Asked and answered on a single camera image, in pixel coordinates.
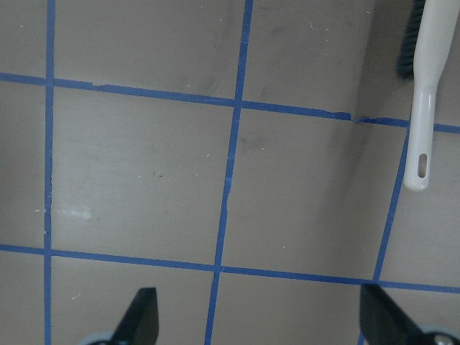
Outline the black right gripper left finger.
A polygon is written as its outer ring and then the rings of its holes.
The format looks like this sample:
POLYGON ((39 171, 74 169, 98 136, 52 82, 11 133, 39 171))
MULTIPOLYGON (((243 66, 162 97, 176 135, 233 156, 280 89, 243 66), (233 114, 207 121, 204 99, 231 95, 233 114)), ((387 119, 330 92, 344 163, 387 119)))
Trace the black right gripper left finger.
POLYGON ((159 312, 155 287, 140 288, 116 327, 110 344, 156 344, 159 312))

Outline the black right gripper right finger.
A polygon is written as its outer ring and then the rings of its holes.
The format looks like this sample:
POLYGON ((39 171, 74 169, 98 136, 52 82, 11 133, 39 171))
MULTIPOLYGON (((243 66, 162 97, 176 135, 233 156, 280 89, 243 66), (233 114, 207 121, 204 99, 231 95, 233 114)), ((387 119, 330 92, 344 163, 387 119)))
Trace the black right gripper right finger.
POLYGON ((423 344, 425 334, 377 284, 360 288, 359 327, 368 344, 423 344))

